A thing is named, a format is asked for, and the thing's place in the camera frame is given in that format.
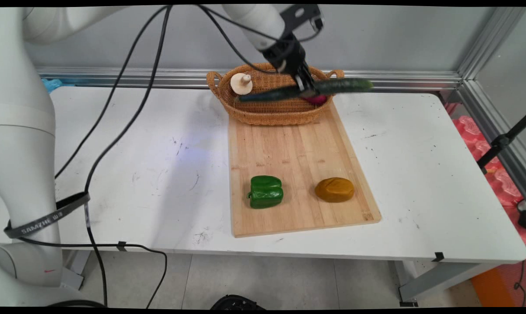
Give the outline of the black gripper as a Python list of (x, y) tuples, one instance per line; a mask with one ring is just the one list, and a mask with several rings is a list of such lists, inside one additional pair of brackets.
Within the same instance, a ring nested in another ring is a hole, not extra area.
[(306, 52), (294, 34), (275, 42), (261, 53), (277, 73), (293, 77), (300, 94), (315, 90), (314, 79), (306, 62)]

